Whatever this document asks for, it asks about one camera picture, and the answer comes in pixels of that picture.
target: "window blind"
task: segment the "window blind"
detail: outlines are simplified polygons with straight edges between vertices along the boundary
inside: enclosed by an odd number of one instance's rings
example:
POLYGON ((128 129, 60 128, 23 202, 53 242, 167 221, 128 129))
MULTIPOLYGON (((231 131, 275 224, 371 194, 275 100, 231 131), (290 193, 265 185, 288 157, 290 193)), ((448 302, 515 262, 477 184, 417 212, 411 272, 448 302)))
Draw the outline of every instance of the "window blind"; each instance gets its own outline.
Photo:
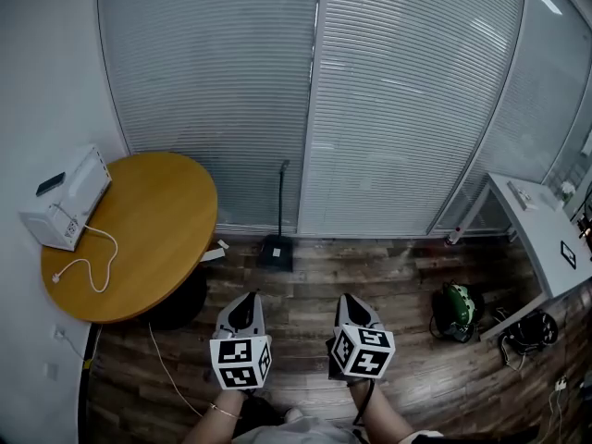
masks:
MULTIPOLYGON (((479 195, 488 171, 542 182, 574 123, 590 71, 592 34, 569 0, 525 0, 515 60, 483 146, 439 220, 452 229, 479 195)), ((489 200, 472 228, 503 230, 489 200)))
POLYGON ((317 0, 98 0, 105 62, 133 153, 188 155, 218 222, 294 230, 317 0))
POLYGON ((498 101, 522 2, 327 0, 300 232, 426 234, 498 101))

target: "black floor stand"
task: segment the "black floor stand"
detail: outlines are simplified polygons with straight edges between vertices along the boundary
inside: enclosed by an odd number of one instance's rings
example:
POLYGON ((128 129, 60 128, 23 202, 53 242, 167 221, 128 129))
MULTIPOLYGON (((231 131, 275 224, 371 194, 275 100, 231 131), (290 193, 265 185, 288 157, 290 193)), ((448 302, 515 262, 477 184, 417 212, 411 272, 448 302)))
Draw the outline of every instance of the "black floor stand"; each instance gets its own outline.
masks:
POLYGON ((205 271, 198 266, 168 298, 142 314, 140 319, 150 323, 152 330, 187 326, 204 307, 206 293, 205 271))

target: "person's hand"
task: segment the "person's hand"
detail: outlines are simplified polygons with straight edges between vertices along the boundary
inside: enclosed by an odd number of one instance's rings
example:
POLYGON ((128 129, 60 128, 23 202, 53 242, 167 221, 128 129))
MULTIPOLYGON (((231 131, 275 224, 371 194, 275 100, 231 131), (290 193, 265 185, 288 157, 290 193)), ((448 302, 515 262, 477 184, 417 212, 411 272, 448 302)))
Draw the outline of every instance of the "person's hand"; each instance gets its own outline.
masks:
POLYGON ((325 345, 327 345, 327 355, 329 356, 329 380, 345 381, 348 384, 348 387, 354 383, 368 380, 368 378, 363 378, 360 376, 347 376, 341 371, 341 367, 339 367, 339 364, 331 353, 331 350, 333 350, 333 345, 335 344, 335 340, 336 338, 332 337, 325 342, 325 345))

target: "table top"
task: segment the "table top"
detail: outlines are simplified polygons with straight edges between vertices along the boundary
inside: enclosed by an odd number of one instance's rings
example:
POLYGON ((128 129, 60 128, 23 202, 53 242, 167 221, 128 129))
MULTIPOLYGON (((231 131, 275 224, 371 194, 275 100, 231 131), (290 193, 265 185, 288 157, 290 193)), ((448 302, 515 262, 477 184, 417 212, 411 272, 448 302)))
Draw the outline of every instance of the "table top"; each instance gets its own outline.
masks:
POLYGON ((528 253, 539 282, 550 298, 561 296, 592 277, 592 252, 547 186, 489 174, 489 186, 510 218, 528 253), (538 206, 525 211, 508 187, 508 181, 524 187, 538 206), (575 269, 561 255, 561 242, 575 254, 575 269))
POLYGON ((135 154, 108 165, 112 183, 89 223, 111 234, 119 252, 107 290, 96 293, 88 266, 71 266, 54 284, 52 275, 77 258, 92 265, 97 288, 115 246, 85 229, 75 252, 43 247, 43 283, 68 314, 95 323, 139 315, 171 294, 197 266, 216 226, 216 186, 208 172, 186 156, 135 154))

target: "white shoe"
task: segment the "white shoe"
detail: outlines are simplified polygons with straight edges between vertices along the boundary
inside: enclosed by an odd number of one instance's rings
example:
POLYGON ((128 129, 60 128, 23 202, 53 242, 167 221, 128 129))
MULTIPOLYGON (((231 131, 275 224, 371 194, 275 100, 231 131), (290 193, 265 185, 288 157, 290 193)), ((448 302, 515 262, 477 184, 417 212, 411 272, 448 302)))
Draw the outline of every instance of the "white shoe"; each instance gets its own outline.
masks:
POLYGON ((284 414, 284 423, 293 423, 303 416, 304 414, 298 408, 290 408, 286 411, 286 414, 284 414))

